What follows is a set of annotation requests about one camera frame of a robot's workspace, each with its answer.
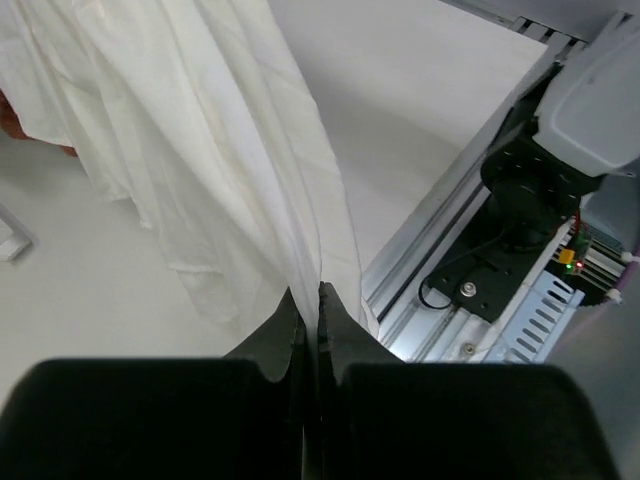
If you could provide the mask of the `beige red plaid skirt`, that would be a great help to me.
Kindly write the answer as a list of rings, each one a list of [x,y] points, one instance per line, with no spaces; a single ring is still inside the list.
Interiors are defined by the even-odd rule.
[[[64,126],[56,116],[44,115],[27,121],[27,130],[23,128],[23,118],[19,117],[11,103],[1,92],[1,129],[16,140],[33,140],[55,145],[67,156],[78,158],[78,153],[65,133]]]

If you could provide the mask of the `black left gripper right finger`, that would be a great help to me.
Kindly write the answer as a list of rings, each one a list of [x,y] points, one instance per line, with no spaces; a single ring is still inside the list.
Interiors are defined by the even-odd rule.
[[[319,289],[327,479],[615,479],[583,392],[548,365],[406,363]]]

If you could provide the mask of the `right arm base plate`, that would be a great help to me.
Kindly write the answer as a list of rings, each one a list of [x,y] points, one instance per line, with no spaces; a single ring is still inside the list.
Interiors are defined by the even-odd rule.
[[[485,202],[418,287],[423,306],[458,307],[493,323],[555,235],[503,224]]]

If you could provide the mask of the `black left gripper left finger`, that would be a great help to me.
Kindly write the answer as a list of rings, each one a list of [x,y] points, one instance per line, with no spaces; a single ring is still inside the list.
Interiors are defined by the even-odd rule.
[[[298,479],[305,325],[293,298],[219,358],[49,359],[1,414],[5,479]]]

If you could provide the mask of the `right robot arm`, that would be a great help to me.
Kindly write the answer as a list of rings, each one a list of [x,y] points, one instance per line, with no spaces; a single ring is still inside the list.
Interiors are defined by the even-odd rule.
[[[553,66],[513,106],[481,167],[492,223],[507,242],[547,241],[639,157],[639,30]]]

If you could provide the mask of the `white pleated skirt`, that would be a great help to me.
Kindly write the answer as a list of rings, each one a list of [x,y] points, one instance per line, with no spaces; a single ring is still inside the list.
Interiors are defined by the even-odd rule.
[[[131,200],[199,314],[244,338],[290,293],[377,322],[337,158],[265,1],[5,1],[1,90],[24,134]]]

